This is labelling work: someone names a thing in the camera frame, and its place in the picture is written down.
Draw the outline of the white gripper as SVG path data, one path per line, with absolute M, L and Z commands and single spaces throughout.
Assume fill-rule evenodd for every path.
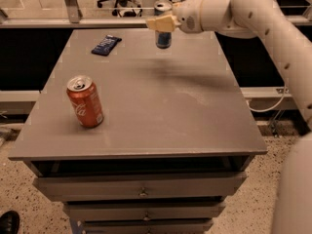
M 184 33 L 200 33 L 201 7 L 204 0 L 185 0 L 175 3 L 173 15 L 152 17 L 146 20 L 149 29 L 159 32 L 173 32 L 179 28 Z

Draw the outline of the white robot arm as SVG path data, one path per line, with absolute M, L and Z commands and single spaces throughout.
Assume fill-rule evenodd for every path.
M 146 24 L 159 32 L 178 28 L 258 37 L 303 119 L 312 123 L 312 43 L 288 21 L 276 0 L 185 0 Z M 271 234 L 312 234 L 312 132 L 296 142 L 284 161 Z

